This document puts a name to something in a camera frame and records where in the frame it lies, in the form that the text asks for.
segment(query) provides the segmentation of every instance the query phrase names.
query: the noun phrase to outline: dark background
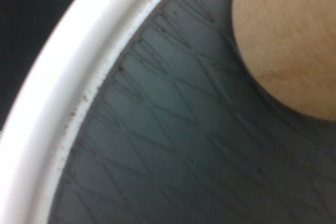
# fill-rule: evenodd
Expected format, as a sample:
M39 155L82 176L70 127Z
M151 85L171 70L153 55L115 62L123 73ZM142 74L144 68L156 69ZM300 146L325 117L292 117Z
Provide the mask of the dark background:
M0 129L27 72L70 2L0 0Z

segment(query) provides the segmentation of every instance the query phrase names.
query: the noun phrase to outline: white curved edge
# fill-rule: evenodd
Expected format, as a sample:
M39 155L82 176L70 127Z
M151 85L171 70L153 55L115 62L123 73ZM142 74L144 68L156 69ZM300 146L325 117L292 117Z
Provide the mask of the white curved edge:
M31 67L0 141L0 223L45 224L108 71L162 0L76 0Z

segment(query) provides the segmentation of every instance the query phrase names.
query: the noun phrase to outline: beige object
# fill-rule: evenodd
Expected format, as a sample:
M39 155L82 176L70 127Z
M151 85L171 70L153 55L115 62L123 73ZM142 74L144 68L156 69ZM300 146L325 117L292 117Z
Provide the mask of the beige object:
M250 73L301 113L336 120L336 0L232 0Z

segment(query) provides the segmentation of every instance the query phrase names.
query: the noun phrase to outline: diamond pattern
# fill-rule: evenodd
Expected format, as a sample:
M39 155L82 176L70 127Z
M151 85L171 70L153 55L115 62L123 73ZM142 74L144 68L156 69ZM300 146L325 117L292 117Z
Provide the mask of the diamond pattern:
M336 223L336 125L241 66L229 0L163 0L109 72L51 224Z

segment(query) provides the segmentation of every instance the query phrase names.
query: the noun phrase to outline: white plastic frame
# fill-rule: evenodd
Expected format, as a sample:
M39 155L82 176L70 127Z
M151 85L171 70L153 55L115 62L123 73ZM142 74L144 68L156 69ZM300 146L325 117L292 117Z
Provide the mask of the white plastic frame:
M0 223L45 224L108 70L162 0L76 0L33 65L0 140Z

